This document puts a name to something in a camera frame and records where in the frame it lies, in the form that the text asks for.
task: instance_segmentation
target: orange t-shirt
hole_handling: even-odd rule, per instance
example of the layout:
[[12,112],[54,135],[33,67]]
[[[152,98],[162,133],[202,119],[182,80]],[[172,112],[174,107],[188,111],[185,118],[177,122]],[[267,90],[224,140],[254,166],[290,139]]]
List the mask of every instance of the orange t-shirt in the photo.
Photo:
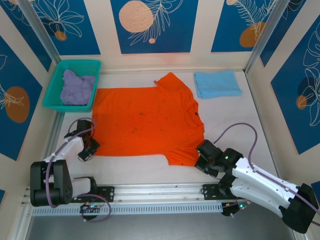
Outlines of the orange t-shirt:
[[163,154],[169,165],[195,166],[205,131],[198,103],[172,72],[154,82],[155,87],[98,89],[95,155]]

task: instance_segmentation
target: basket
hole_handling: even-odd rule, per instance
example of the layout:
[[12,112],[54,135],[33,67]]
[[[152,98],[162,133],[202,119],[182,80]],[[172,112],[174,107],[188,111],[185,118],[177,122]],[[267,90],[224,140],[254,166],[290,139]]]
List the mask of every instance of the basket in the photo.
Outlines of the basket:
[[[63,60],[56,67],[54,75],[43,100],[45,108],[55,109],[57,112],[90,112],[93,108],[94,99],[97,93],[98,79],[100,75],[101,62],[98,60]],[[78,77],[84,75],[95,76],[95,82],[92,89],[92,95],[88,105],[65,105],[60,94],[64,86],[64,72],[70,69]]]

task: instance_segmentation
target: purple cloth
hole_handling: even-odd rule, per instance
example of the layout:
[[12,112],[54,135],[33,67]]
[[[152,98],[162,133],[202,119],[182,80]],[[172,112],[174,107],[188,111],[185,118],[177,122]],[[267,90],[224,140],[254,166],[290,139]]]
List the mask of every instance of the purple cloth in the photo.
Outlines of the purple cloth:
[[64,87],[60,99],[65,105],[88,105],[96,76],[78,77],[67,69],[63,73]]

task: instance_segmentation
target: white table surface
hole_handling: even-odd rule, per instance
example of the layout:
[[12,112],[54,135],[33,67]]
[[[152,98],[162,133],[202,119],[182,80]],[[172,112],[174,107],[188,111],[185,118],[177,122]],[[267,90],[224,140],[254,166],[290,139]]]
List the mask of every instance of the white table surface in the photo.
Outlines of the white table surface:
[[[154,87],[154,80],[159,80],[165,74],[165,72],[103,74],[99,78],[98,88]],[[199,115],[204,123],[204,137],[206,139],[213,142],[228,126],[234,123],[245,122],[251,124],[258,132],[258,141],[251,160],[271,174],[276,174],[249,86],[242,71],[235,72],[242,95],[210,99],[197,97],[193,72],[174,72],[174,74],[191,89],[194,99],[199,103]],[[92,112],[66,113],[57,147],[62,144],[64,135],[68,132],[68,127],[74,120],[91,116]],[[254,142],[254,137],[255,134],[251,128],[243,125],[235,126],[223,136],[216,146],[223,151],[226,148],[233,148],[247,156]],[[93,176],[99,185],[217,182],[217,180],[195,167],[169,166],[163,155],[94,156],[87,162],[80,162],[78,157],[75,157],[70,161],[69,172],[71,177]]]

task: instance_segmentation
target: light blue towel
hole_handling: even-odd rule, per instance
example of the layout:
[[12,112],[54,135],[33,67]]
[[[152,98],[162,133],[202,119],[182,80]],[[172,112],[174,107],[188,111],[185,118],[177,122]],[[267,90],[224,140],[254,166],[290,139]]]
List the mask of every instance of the light blue towel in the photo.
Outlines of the light blue towel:
[[241,95],[233,71],[196,72],[194,74],[196,95],[198,98],[210,99],[223,96]]

